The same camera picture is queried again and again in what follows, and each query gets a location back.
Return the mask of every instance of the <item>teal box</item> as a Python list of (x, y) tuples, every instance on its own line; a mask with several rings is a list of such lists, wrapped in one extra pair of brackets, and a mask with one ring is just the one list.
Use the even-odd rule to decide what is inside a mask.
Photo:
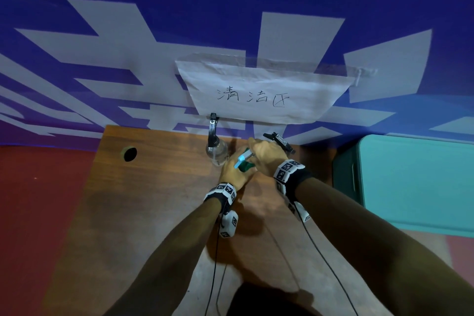
[(400, 229), (474, 237), (474, 145), (368, 135), (333, 161), (334, 187)]

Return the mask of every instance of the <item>black spray nozzle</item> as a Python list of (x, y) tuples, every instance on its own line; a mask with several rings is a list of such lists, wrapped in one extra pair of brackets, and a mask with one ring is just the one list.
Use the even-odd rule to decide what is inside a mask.
[(216, 126), (217, 115), (216, 113), (211, 113), (209, 117), (208, 148), (215, 148), (217, 145), (219, 145), (219, 138), (216, 135)]
[(280, 134), (277, 134), (277, 133), (273, 133), (273, 134), (264, 133), (264, 137), (267, 138), (267, 139), (275, 141), (278, 145), (280, 145), (280, 147), (283, 149), (283, 151), (286, 152), (287, 154), (293, 155), (294, 153), (296, 153), (296, 151), (292, 148), (292, 146), (290, 144), (288, 144), (288, 141), (283, 139), (280, 136)]

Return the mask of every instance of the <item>black round hole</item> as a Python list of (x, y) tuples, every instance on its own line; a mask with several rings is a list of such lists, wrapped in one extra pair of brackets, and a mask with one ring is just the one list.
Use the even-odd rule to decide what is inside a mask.
[(137, 157), (137, 149), (136, 148), (127, 148), (125, 153), (123, 154), (123, 160), (126, 162), (132, 161)]

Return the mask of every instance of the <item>spray bottle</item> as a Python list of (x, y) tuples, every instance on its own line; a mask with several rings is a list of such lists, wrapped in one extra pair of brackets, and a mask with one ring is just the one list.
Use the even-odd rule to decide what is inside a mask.
[(206, 154), (216, 166), (222, 166), (229, 157), (227, 143), (216, 135), (217, 115), (211, 113), (209, 120), (209, 136), (206, 145)]

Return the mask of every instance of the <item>red floor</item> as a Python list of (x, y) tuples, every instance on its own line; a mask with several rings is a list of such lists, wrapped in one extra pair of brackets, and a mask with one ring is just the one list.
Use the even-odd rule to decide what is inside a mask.
[[(94, 153), (0, 147), (0, 315), (39, 316)], [(474, 239), (448, 236), (454, 269), (474, 285)]]

